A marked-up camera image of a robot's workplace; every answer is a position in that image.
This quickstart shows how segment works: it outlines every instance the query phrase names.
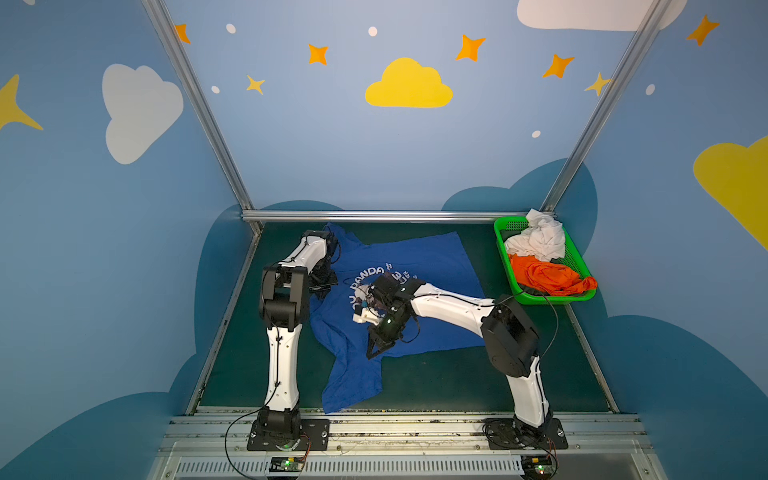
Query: painted star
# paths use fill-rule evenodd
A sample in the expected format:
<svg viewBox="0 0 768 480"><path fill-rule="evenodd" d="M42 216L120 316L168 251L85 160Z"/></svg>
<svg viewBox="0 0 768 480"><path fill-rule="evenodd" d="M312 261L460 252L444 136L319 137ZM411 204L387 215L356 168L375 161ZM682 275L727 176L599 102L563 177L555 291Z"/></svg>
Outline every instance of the painted star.
<svg viewBox="0 0 768 480"><path fill-rule="evenodd" d="M326 50L328 50L328 47L317 48L314 45L310 45L310 63L318 62L323 65L328 65L326 63Z"/></svg>
<svg viewBox="0 0 768 480"><path fill-rule="evenodd" d="M598 97L600 96L600 93L603 91L603 87L611 82L611 79L603 80L602 74L598 72L598 79L590 86L584 89L584 91L590 91L594 90Z"/></svg>
<svg viewBox="0 0 768 480"><path fill-rule="evenodd" d="M462 46L462 50L458 53L458 57L456 57L456 60L461 60L462 58L469 58L470 60L477 61L478 60L478 48L480 48L480 45L482 45L482 42L485 41L484 38L480 38L479 40L472 40L470 37L463 35L464 37L464 45Z"/></svg>
<svg viewBox="0 0 768 480"><path fill-rule="evenodd" d="M20 124L42 130L38 122L31 119L16 104L16 91L18 91L18 75L8 80L3 88L0 88L0 129L5 125L17 121Z"/></svg>
<svg viewBox="0 0 768 480"><path fill-rule="evenodd" d="M250 77L250 75L247 75L247 77L248 77L248 80L250 80L250 85L248 85L248 88L246 88L246 90L258 90L260 94L264 95L264 92L261 91L261 84L264 83L264 80L255 81Z"/></svg>
<svg viewBox="0 0 768 480"><path fill-rule="evenodd" d="M176 27L176 33L179 34L179 40L191 45L192 42L190 41L190 38L187 37L187 24L174 25L174 27Z"/></svg>
<svg viewBox="0 0 768 480"><path fill-rule="evenodd" d="M710 34L711 31L713 31L715 28L719 27L719 23L713 23L710 22L710 20L705 15L704 18L701 19L701 23L699 24L699 28L694 30L694 33L688 35L688 38L686 40L695 40L699 46L704 43L704 39L707 37L707 35Z"/></svg>
<svg viewBox="0 0 768 480"><path fill-rule="evenodd" d="M544 74L544 77L548 77L550 75L557 75L558 77L563 78L563 74L565 73L565 67L567 67L568 64L571 63L574 58L576 57L560 58L557 55L555 55L552 58L552 66Z"/></svg>

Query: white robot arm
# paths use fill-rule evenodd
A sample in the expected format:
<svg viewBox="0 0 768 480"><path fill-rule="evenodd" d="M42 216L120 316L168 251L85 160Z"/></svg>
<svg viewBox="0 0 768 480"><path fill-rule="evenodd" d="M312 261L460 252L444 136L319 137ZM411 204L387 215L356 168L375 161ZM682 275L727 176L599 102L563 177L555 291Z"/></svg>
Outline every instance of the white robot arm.
<svg viewBox="0 0 768 480"><path fill-rule="evenodd" d="M249 450L293 449L301 436L296 354L310 297L321 299L337 284L331 232L310 230L283 261L264 267L259 311L270 341L269 388L248 442Z"/></svg>
<svg viewBox="0 0 768 480"><path fill-rule="evenodd" d="M483 338L491 364L507 377L515 401L508 432L512 435L505 436L515 445L509 448L537 446L545 438L549 442L551 436L557 439L558 448L567 447L541 384L538 332L512 297L494 302L440 290L423 280L401 284L388 275L361 286L359 292L353 320L371 324L369 359L392 348L412 316L432 317L467 329Z"/></svg>

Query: ventilation grille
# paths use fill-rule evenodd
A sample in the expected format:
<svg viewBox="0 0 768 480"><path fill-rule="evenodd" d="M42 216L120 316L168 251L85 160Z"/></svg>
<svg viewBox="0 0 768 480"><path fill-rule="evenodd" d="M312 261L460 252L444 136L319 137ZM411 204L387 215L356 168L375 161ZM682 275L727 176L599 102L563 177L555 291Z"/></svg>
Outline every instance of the ventilation grille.
<svg viewBox="0 0 768 480"><path fill-rule="evenodd" d="M235 466L246 475L260 478L265 474L266 462L233 460ZM429 457L408 456L366 456L366 457L321 457L310 459L304 468L303 477L335 477L354 475L356 477L397 477L415 475L522 475L519 455L430 455ZM183 458L175 478L242 478L221 457Z"/></svg>

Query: table surface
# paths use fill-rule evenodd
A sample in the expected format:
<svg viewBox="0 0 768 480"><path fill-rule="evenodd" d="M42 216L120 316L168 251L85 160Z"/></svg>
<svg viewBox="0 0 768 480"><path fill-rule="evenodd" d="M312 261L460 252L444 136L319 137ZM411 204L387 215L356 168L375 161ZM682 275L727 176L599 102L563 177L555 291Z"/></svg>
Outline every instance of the table surface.
<svg viewBox="0 0 768 480"><path fill-rule="evenodd" d="M286 257L306 230L322 230L324 223L267 223L253 257L232 320L224 336L202 406L254 406L266 394L269 347L259 316L262 269ZM485 295L509 294L509 284L489 224L445 223L341 223L363 243L385 243L455 231L480 279ZM541 376L550 406L560 412L607 412L603 391L578 342L562 306L558 335L545 358ZM549 344L555 332L550 306L526 306ZM334 355L315 339L311 328L302 329L299 341L297 382L303 408L321 408ZM354 409L511 411L513 402L506 378L494 369L485 347L429 352L382 360L383 391Z"/></svg>

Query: green basket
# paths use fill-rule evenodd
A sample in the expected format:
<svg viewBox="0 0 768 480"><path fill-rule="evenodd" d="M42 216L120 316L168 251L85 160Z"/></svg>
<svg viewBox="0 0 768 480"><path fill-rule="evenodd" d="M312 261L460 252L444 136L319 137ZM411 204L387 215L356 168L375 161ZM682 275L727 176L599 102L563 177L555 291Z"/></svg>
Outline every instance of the green basket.
<svg viewBox="0 0 768 480"><path fill-rule="evenodd" d="M515 280L515 274L512 272L512 264L509 261L507 249L504 248L504 242L509 237L517 235L526 228L528 228L528 221L525 217L502 217L493 223L493 230L496 232L496 246L498 247L498 252L502 255L502 263L507 272L509 286L512 288L512 295L515 296L515 299L524 305L546 305L547 300L553 305L564 305L570 302L583 302L592 298L596 290L588 290L581 295L544 297L531 295L520 288L517 280ZM581 259L581 255L579 255L578 250L576 250L576 246L573 241L571 241L571 237L568 236L568 232L565 231L565 228L563 228L563 233L565 233L565 258L556 261L568 265L578 273L579 277L582 279L587 278L590 276L587 265Z"/></svg>

